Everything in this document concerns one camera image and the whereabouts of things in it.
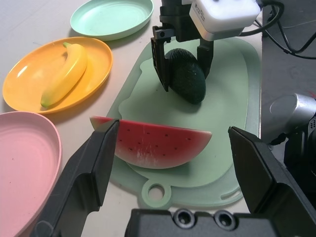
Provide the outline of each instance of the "mint green plate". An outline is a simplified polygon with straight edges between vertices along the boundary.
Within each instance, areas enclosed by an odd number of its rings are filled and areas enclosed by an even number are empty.
[[[152,0],[91,0],[70,19],[77,33],[99,40],[117,40],[143,28],[153,14]]]

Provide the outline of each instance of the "silver metal object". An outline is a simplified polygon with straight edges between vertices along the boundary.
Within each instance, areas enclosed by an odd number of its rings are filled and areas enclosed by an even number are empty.
[[[312,97],[290,94],[262,106],[261,139],[270,143],[281,133],[306,124],[316,114],[316,100]]]

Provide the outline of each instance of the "pink plate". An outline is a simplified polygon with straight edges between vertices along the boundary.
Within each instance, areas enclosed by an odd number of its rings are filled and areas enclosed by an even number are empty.
[[[0,236],[25,234],[43,208],[61,164],[61,142],[47,118],[0,115]]]

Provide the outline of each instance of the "watermelon slice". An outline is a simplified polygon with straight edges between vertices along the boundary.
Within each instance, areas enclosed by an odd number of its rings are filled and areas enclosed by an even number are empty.
[[[90,118],[94,128],[110,120],[112,118]],[[191,161],[211,137],[212,133],[207,131],[121,119],[115,155],[144,168],[171,168]]]

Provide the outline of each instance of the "banana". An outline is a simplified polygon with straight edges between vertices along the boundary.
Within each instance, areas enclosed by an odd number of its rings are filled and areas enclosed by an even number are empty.
[[[83,46],[66,42],[63,46],[67,49],[67,59],[41,96],[40,104],[45,108],[60,101],[79,81],[87,67],[88,58]]]

